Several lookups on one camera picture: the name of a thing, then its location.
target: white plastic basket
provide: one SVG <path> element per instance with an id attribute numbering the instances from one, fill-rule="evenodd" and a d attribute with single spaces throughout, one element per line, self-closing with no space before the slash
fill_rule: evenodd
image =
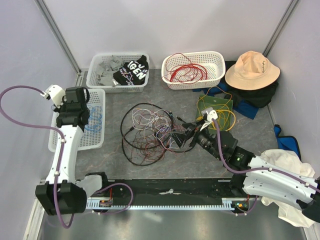
<path id="1" fill-rule="evenodd" d="M 79 151 L 97 149 L 102 146 L 105 139 L 105 118 L 106 118 L 106 92 L 102 89 L 89 89 L 90 100 L 87 107 L 90 110 L 89 123 L 85 126 L 80 141 Z M 54 112 L 51 126 L 56 127 L 56 118 L 59 113 Z M 48 148 L 51 152 L 56 151 L 58 134 L 51 130 L 49 135 Z"/>
<path id="2" fill-rule="evenodd" d="M 162 63 L 161 76 L 162 80 L 168 85 L 170 89 L 181 90 L 181 89 L 201 89 L 201 88 L 211 88 L 217 86 L 220 79 L 226 73 L 226 64 L 224 57 L 216 51 L 200 51 L 200 52 L 189 52 L 184 53 L 193 64 L 199 64 L 205 67 L 207 71 L 207 80 L 199 80 L 195 83 L 191 81 L 186 83 L 181 82 L 170 82 L 167 79 L 171 78 L 172 71 L 177 68 L 177 66 L 186 65 L 190 62 L 181 54 L 174 56 L 168 56 Z"/>
<path id="3" fill-rule="evenodd" d="M 100 53 L 93 57 L 88 74 L 86 76 L 86 85 L 89 88 L 99 88 L 103 89 L 106 93 L 141 93 L 144 90 L 144 87 L 148 83 L 149 78 L 149 70 L 146 73 L 144 84 L 142 85 L 133 85 L 133 86 L 125 86 L 125 85 L 117 85 L 117 86 L 104 86 L 100 85 L 97 80 L 97 66 L 104 62 L 106 65 L 110 63 L 110 58 L 112 56 L 116 56 L 118 58 L 123 59 L 125 63 L 130 62 L 131 60 L 138 60 L 142 55 L 146 56 L 146 61 L 150 68 L 149 56 L 147 54 L 138 54 L 138 53 L 129 53 L 129 54 L 106 54 Z"/>

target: black cloth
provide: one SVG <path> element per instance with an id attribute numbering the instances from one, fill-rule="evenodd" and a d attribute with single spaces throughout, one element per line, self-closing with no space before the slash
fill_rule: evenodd
<path id="1" fill-rule="evenodd" d="M 125 63 L 119 71 L 113 74 L 114 80 L 125 86 L 142 85 L 145 83 L 146 75 L 149 70 L 147 57 L 142 55 L 137 61 Z"/>
<path id="2" fill-rule="evenodd" d="M 234 64 L 236 64 L 236 61 L 225 61 L 225 71 L 231 68 L 231 66 L 233 66 Z M 232 100 L 235 106 L 238 106 L 238 104 L 242 100 L 245 100 L 247 103 L 257 108 L 263 108 L 271 102 L 271 99 L 275 95 L 276 89 L 279 85 L 278 81 L 276 80 L 270 85 L 261 89 L 241 90 L 227 84 L 225 77 L 221 78 L 220 82 L 225 83 L 227 85 L 227 93 L 232 94 Z"/>

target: gray floor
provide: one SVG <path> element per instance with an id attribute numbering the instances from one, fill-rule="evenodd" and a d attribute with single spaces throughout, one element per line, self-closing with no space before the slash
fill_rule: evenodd
<path id="1" fill-rule="evenodd" d="M 238 217 L 214 210 L 83 213 L 70 229 L 52 227 L 59 226 L 59 221 L 51 216 L 44 221 L 38 240 L 306 240 L 303 228 L 280 220 L 277 213 L 275 204 L 261 203 L 247 216 Z"/>
<path id="2" fill-rule="evenodd" d="M 186 122 L 196 116 L 199 92 L 171 90 L 161 80 L 159 69 L 150 70 L 149 82 L 142 93 L 107 93 L 104 143 L 101 148 L 79 151 L 75 176 L 81 179 L 90 172 L 104 171 L 109 179 L 151 178 L 217 178 L 230 177 L 220 161 L 200 146 L 184 154 L 167 152 L 165 159 L 151 166 L 134 166 L 122 152 L 120 123 L 124 114 L 135 104 L 152 103 L 173 112 Z M 238 146 L 260 155 L 277 148 L 273 124 L 268 108 L 258 111 L 254 120 L 237 112 L 236 124 L 230 131 L 239 140 Z M 129 126 L 130 118 L 125 122 Z"/>
<path id="3" fill-rule="evenodd" d="M 120 122 L 125 112 L 141 102 L 153 103 L 187 122 L 195 119 L 199 92 L 170 90 L 162 83 L 160 70 L 151 70 L 143 93 L 106 94 L 105 136 L 99 149 L 78 152 L 76 177 L 90 172 L 106 172 L 109 179 L 145 178 L 217 178 L 230 177 L 220 161 L 197 146 L 191 152 L 175 155 L 147 167 L 130 164 L 121 150 Z M 268 109 L 258 111 L 254 120 L 237 112 L 231 130 L 239 146 L 257 155 L 277 148 Z M 302 228 L 293 227 L 278 218 L 275 204 L 260 202 L 248 216 L 213 210 L 147 211 L 129 210 L 111 216 L 76 215 L 73 226 L 63 229 L 57 217 L 44 220 L 39 240 L 305 240 Z"/>

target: gray fabric pieces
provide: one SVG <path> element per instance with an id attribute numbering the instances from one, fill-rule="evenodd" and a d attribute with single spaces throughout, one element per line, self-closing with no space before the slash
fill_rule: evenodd
<path id="1" fill-rule="evenodd" d="M 112 56 L 108 65 L 101 62 L 95 70 L 98 82 L 105 86 L 117 85 L 117 82 L 114 80 L 114 73 L 119 71 L 124 64 L 124 61 L 117 56 Z"/>

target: white cloth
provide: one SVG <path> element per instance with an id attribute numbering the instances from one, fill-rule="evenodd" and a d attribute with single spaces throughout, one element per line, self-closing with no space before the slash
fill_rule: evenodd
<path id="1" fill-rule="evenodd" d="M 306 177 L 313 177 L 315 171 L 309 163 L 302 163 L 294 151 L 272 149 L 264 151 L 260 156 L 264 161 Z M 263 197 L 261 202 L 268 206 L 275 203 L 279 206 L 278 217 L 295 227 L 309 228 L 315 222 L 305 217 L 301 210 L 286 203 Z"/>

